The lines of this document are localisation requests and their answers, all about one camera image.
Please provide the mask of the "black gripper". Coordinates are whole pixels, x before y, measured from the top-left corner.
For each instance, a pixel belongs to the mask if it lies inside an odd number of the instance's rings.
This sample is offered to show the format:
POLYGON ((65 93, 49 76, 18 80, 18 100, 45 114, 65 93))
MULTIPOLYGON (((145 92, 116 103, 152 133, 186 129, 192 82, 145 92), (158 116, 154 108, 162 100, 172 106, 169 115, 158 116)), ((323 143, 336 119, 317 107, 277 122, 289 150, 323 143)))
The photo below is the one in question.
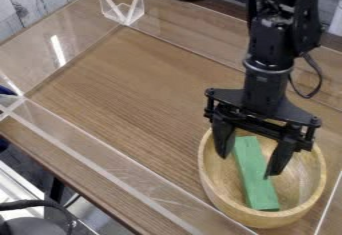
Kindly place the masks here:
POLYGON ((225 159, 235 145, 235 131, 247 130, 277 142, 264 178, 281 173, 293 151, 309 151, 316 116, 295 106, 287 96, 293 62, 264 63, 245 58, 241 89, 208 88, 204 117, 209 120, 216 154, 225 159))

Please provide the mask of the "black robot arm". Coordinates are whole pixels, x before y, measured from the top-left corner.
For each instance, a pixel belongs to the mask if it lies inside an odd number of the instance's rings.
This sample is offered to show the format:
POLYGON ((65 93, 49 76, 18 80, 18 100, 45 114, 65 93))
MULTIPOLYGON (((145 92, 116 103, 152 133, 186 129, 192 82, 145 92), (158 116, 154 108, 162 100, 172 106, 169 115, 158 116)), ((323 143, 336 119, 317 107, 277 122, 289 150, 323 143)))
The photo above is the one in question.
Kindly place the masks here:
MULTIPOLYGON (((178 0, 196 2, 201 0, 178 0)), ((240 89, 205 90, 204 117, 210 122, 216 154, 232 151, 235 130, 243 129, 276 141, 264 175, 281 173, 292 154, 311 150, 320 119, 285 97, 293 86, 293 60, 313 69, 308 52, 319 46, 321 26, 317 0, 245 0, 248 50, 243 59, 240 89)))

